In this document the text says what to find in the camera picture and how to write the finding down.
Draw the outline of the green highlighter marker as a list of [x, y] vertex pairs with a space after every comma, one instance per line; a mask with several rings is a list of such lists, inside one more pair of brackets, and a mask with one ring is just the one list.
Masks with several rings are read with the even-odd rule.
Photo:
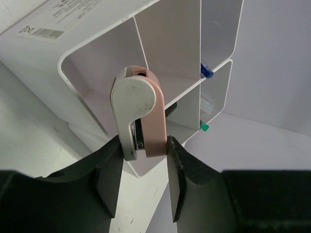
[[168, 107], [166, 110], [165, 110], [165, 118], [168, 118], [172, 113], [173, 111], [177, 108], [177, 102], [175, 102], [174, 104], [172, 104], [170, 107]]

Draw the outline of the purple highlighter marker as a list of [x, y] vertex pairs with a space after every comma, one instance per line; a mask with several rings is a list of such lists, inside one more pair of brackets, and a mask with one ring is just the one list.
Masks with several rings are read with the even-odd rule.
[[214, 75], [214, 72], [207, 67], [206, 65], [201, 63], [201, 67], [200, 67], [200, 77], [201, 78], [211, 78]]

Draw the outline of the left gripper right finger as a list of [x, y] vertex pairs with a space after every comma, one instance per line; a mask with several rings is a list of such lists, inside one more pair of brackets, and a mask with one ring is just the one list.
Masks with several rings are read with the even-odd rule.
[[308, 233], [308, 170], [209, 167], [167, 139], [172, 219], [180, 233]]

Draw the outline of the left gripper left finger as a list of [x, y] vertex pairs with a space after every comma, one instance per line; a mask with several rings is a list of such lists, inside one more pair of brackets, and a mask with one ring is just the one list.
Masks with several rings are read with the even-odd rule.
[[121, 143], [114, 137], [96, 152], [45, 178], [1, 171], [1, 232], [109, 232], [122, 167]]

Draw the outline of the teal dark pen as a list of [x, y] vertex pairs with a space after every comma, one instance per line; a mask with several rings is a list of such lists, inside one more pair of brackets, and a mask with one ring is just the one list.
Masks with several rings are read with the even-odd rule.
[[204, 123], [202, 120], [200, 120], [200, 129], [206, 132], [209, 129], [209, 126]]

